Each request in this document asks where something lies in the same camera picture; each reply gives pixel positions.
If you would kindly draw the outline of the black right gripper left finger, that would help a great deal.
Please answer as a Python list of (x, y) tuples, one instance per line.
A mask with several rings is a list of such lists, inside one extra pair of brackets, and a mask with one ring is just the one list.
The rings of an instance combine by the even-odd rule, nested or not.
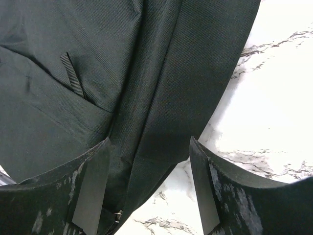
[(95, 235), (111, 160), (109, 138), (78, 158), (0, 188), (2, 235)]

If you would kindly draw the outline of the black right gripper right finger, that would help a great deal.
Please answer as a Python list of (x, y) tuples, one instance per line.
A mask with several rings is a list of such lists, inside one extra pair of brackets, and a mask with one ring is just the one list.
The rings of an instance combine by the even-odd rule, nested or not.
[(310, 235), (312, 177), (287, 184), (253, 174), (190, 140), (190, 163), (206, 235)]

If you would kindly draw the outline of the black student backpack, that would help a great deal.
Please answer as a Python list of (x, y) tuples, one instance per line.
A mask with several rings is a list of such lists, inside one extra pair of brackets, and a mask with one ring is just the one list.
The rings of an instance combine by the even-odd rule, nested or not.
[(213, 115), (258, 0), (3, 0), (0, 165), (8, 185), (104, 141), (96, 235), (112, 235), (189, 156)]

